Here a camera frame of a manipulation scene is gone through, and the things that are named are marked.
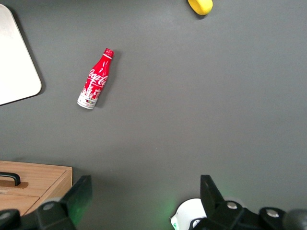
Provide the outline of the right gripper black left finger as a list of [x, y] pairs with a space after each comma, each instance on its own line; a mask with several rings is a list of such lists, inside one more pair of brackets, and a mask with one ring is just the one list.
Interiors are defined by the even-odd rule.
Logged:
[[17, 209], [0, 211], [2, 230], [75, 230], [93, 199], [92, 177], [83, 175], [58, 201], [42, 203], [21, 216]]

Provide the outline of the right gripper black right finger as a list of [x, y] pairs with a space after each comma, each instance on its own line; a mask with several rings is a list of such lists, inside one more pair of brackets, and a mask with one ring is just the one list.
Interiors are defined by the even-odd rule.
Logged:
[[196, 230], [305, 230], [307, 211], [263, 207], [256, 214], [236, 201], [225, 200], [210, 175], [200, 177], [201, 203], [206, 213]]

